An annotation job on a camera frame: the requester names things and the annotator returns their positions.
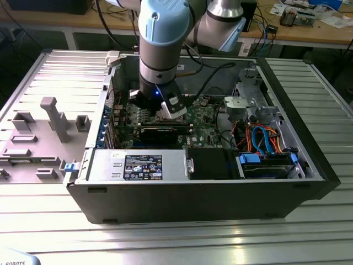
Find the blue latch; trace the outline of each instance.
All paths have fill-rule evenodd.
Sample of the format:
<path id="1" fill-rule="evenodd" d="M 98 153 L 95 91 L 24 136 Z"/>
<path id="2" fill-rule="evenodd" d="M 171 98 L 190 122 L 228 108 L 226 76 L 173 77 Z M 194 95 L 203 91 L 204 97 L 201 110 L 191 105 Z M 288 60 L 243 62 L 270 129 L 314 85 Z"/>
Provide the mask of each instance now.
<path id="1" fill-rule="evenodd" d="M 243 153 L 239 159 L 241 164 L 261 163 L 260 156 L 255 153 Z"/>
<path id="2" fill-rule="evenodd" d="M 64 171 L 65 172 L 77 172 L 79 170 L 81 163 L 66 163 Z"/>
<path id="3" fill-rule="evenodd" d="M 298 163 L 298 158 L 297 158 L 296 154 L 295 153 L 291 154 L 291 158 L 292 158 L 294 165 L 296 165 Z"/>

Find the gray plastic block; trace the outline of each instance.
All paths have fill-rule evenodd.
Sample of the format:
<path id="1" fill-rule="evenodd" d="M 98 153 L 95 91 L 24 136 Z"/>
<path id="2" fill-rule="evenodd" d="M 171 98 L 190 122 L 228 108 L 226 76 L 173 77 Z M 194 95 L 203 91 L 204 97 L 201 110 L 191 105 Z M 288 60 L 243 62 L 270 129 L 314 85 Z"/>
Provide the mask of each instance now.
<path id="1" fill-rule="evenodd" d="M 2 155 L 3 156 L 30 156 L 31 151 L 29 149 L 5 149 Z"/>
<path id="2" fill-rule="evenodd" d="M 9 177 L 10 177 L 9 173 L 7 173 L 7 171 L 4 170 L 3 168 L 0 168 L 0 178 L 8 180 Z"/>
<path id="3" fill-rule="evenodd" d="M 12 163 L 9 159 L 0 159 L 0 166 L 2 167 L 12 167 Z"/>
<path id="4" fill-rule="evenodd" d="M 65 176 L 65 165 L 66 165 L 66 161 L 63 159 L 59 165 L 59 171 L 60 173 Z"/>
<path id="5" fill-rule="evenodd" d="M 66 118 L 64 121 L 61 120 L 60 114 L 55 107 L 56 103 L 57 101 L 54 97 L 43 97 L 42 101 L 40 102 L 40 107 L 47 112 L 51 125 L 54 128 L 60 141 L 68 142 L 69 136 L 66 132 L 67 120 Z"/>
<path id="6" fill-rule="evenodd" d="M 76 118 L 76 127 L 77 131 L 81 132 L 89 132 L 90 121 L 87 115 L 78 115 Z"/>
<path id="7" fill-rule="evenodd" d="M 40 179 L 57 178 L 57 174 L 53 168 L 37 168 L 35 174 Z"/>
<path id="8" fill-rule="evenodd" d="M 44 166 L 58 166 L 60 165 L 60 158 L 53 157 L 52 159 L 42 159 L 41 162 L 43 163 Z"/>
<path id="9" fill-rule="evenodd" d="M 13 125 L 20 134 L 28 134 L 31 132 L 27 123 L 34 123 L 35 120 L 32 118 L 29 112 L 17 112 L 12 120 Z"/>
<path id="10" fill-rule="evenodd" d="M 66 119 L 65 113 L 64 112 L 59 112 L 59 114 L 60 114 L 60 119 L 61 119 L 62 123 L 65 125 L 65 129 L 67 130 L 69 122 Z M 55 131 L 53 125 L 51 124 L 51 121 L 48 121 L 48 123 L 49 123 L 49 126 L 50 126 L 51 130 Z"/>
<path id="11" fill-rule="evenodd" d="M 13 135 L 10 140 L 15 144 L 17 142 L 24 143 L 24 142 L 37 142 L 38 138 L 35 135 Z"/>

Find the blue cable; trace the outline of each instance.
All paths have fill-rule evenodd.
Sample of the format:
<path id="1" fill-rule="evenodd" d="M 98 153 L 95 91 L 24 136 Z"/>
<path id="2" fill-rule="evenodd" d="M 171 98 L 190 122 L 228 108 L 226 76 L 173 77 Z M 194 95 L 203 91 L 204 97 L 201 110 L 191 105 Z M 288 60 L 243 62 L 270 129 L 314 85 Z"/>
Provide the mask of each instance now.
<path id="1" fill-rule="evenodd" d="M 265 47 L 265 43 L 267 41 L 267 32 L 266 32 L 266 29 L 265 29 L 265 26 L 259 22 L 259 21 L 256 21 L 259 25 L 261 25 L 261 27 L 263 28 L 263 31 L 264 31 L 264 35 L 265 35 L 265 39 L 264 39 L 264 43 L 263 43 L 263 47 L 261 48 L 261 51 L 260 51 L 260 54 L 259 54 L 259 57 L 261 57 L 263 51 L 264 51 L 264 47 Z"/>
<path id="2" fill-rule="evenodd" d="M 261 129 L 264 133 L 264 140 L 265 140 L 265 146 L 266 146 L 266 149 L 267 149 L 267 152 L 268 153 L 274 153 L 274 150 L 272 149 L 272 146 L 270 145 L 270 141 L 269 141 L 269 136 L 267 135 L 267 131 L 265 130 L 265 128 L 262 128 L 260 126 L 257 126 L 253 129 L 253 132 L 252 132 L 252 143 L 253 143 L 253 146 L 256 148 L 256 150 L 258 150 L 262 155 L 265 154 L 265 152 L 263 150 L 261 150 L 261 148 L 257 145 L 256 143 L 256 139 L 255 139 L 255 135 L 256 135 L 256 131 Z"/>

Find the metal bracket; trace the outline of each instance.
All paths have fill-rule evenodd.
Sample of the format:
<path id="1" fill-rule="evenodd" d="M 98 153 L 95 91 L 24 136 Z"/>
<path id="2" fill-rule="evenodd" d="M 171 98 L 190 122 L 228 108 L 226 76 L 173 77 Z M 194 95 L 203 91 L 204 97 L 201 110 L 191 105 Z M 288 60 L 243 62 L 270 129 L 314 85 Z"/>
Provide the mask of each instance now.
<path id="1" fill-rule="evenodd" d="M 108 51 L 105 57 L 107 67 L 113 67 L 119 63 L 120 59 L 126 58 L 126 55 L 120 54 L 120 51 Z"/>

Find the sticker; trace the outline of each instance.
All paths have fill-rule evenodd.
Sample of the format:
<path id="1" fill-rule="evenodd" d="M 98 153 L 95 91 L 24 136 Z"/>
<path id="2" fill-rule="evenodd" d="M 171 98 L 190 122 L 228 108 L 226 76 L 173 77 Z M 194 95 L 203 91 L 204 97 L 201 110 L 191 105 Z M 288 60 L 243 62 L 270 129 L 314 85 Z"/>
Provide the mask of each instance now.
<path id="1" fill-rule="evenodd" d="M 112 151 L 110 153 L 110 158 L 125 158 L 126 152 L 122 151 Z"/>
<path id="2" fill-rule="evenodd" d="M 125 155 L 124 179 L 126 181 L 161 180 L 162 173 L 160 155 Z"/>

